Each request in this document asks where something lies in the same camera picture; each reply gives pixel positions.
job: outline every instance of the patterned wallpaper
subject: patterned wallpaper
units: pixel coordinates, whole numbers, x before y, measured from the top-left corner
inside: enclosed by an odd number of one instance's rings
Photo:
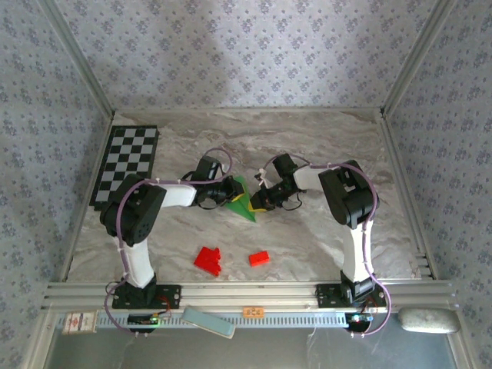
[[[440,278],[492,367],[492,3],[459,2],[392,125]]]
[[[379,106],[435,0],[67,0],[113,108]]]
[[[63,264],[105,119],[34,0],[0,3],[0,367]]]

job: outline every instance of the purple cable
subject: purple cable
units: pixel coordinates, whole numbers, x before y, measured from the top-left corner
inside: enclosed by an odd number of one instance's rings
[[[364,266],[366,268],[366,271],[369,274],[369,277],[374,281],[375,284],[377,284],[379,287],[381,287],[381,290],[383,290],[384,294],[386,295],[386,303],[387,303],[387,313],[386,316],[384,317],[383,322],[377,327],[376,329],[369,331],[369,332],[364,332],[361,335],[367,335],[370,336],[371,334],[375,334],[379,332],[383,327],[386,325],[387,321],[390,319],[391,316],[391,296],[389,290],[373,275],[373,272],[369,270],[369,267],[367,266],[367,241],[366,241],[366,230],[367,230],[367,224],[374,219],[374,214],[376,213],[376,207],[377,207],[377,192],[376,188],[374,187],[374,184],[372,183],[372,180],[359,168],[354,167],[353,165],[350,164],[345,164],[345,163],[340,163],[340,164],[328,164],[328,165],[313,165],[311,164],[308,160],[305,158],[302,158],[297,155],[289,154],[290,156],[300,159],[302,161],[305,161],[309,164],[309,166],[313,169],[335,169],[336,167],[342,167],[342,168],[347,168],[351,169],[352,171],[355,171],[358,173],[362,178],[369,184],[369,188],[371,190],[372,194],[372,201],[373,201],[373,206],[371,209],[371,212],[367,216],[366,220],[362,224],[362,230],[364,233],[362,234],[362,255],[364,258]],[[267,161],[267,164],[263,167],[265,169],[267,165],[269,165],[275,158],[277,158],[279,155],[275,155],[273,158],[271,158],[269,161]]]
[[[111,288],[109,290],[108,294],[106,294],[105,303],[104,303],[104,308],[105,308],[106,314],[108,315],[109,320],[116,326],[117,329],[119,329],[121,331],[124,331],[125,333],[129,333],[129,334],[132,334],[132,335],[134,334],[129,329],[127,329],[125,327],[122,327],[113,318],[113,316],[111,315],[111,312],[109,311],[109,307],[108,307],[109,297],[116,291],[116,289],[118,287],[122,286],[123,284],[125,284],[128,281],[128,273],[130,272],[130,266],[128,264],[127,255],[125,253],[125,247],[124,247],[125,244],[123,242],[123,236],[121,235],[121,216],[123,214],[123,207],[125,206],[126,201],[128,201],[128,198],[131,196],[131,194],[133,194],[133,192],[137,188],[139,188],[143,184],[147,184],[147,183],[150,183],[150,184],[153,184],[153,185],[179,185],[179,184],[181,184],[181,185],[208,185],[210,183],[221,182],[232,171],[232,164],[233,164],[232,156],[231,156],[231,154],[229,154],[228,151],[224,150],[223,148],[211,148],[211,149],[207,150],[204,155],[208,154],[211,151],[222,151],[222,152],[224,152],[228,156],[228,159],[229,159],[229,168],[228,168],[228,170],[221,177],[216,178],[216,179],[212,179],[210,181],[157,181],[157,180],[153,180],[153,179],[145,179],[143,181],[140,181],[140,182],[134,184],[127,191],[127,193],[125,194],[125,196],[123,196],[123,198],[122,198],[122,200],[120,202],[120,205],[118,206],[118,211],[116,212],[116,237],[118,238],[118,250],[119,250],[119,253],[120,253],[120,257],[121,257],[121,262],[123,263],[123,269],[125,270],[125,275],[124,275],[123,279],[118,284],[116,284],[115,286],[113,286],[113,288]]]

